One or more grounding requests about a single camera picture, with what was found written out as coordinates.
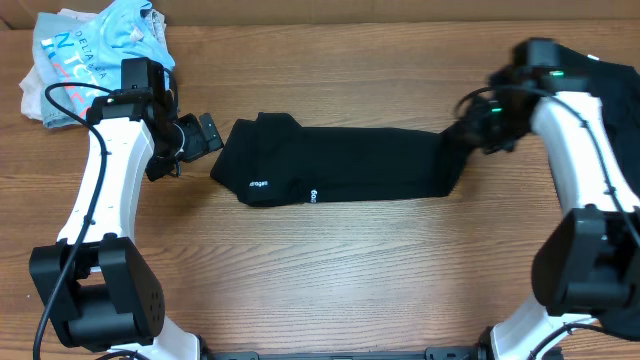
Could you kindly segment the black t-shirt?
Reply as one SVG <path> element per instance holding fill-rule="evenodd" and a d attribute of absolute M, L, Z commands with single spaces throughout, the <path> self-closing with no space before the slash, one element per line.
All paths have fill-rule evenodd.
<path fill-rule="evenodd" d="M 252 207 L 446 197 L 472 153 L 447 131 L 235 122 L 210 176 Z"/>

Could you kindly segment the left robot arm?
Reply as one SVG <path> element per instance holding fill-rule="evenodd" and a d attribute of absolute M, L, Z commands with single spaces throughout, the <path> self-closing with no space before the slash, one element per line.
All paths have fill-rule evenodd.
<path fill-rule="evenodd" d="M 205 340 L 166 313 L 162 286 L 135 244 L 142 181 L 179 177 L 181 166 L 223 148 L 210 114 L 179 116 L 175 78 L 147 57 L 121 63 L 121 86 L 99 87 L 86 115 L 89 153 L 70 216 L 51 246 L 36 247 L 29 273 L 45 329 L 102 359 L 209 359 Z"/>

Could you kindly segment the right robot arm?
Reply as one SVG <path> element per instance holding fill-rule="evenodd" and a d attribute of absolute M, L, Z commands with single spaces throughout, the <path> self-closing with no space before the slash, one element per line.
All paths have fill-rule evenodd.
<path fill-rule="evenodd" d="M 609 143 L 586 68 L 548 38 L 518 44 L 488 86 L 456 105 L 450 135 L 487 154 L 535 134 L 548 154 L 562 218 L 534 257 L 532 292 L 488 328 L 468 359 L 558 359 L 580 329 L 639 338 L 639 199 Z"/>

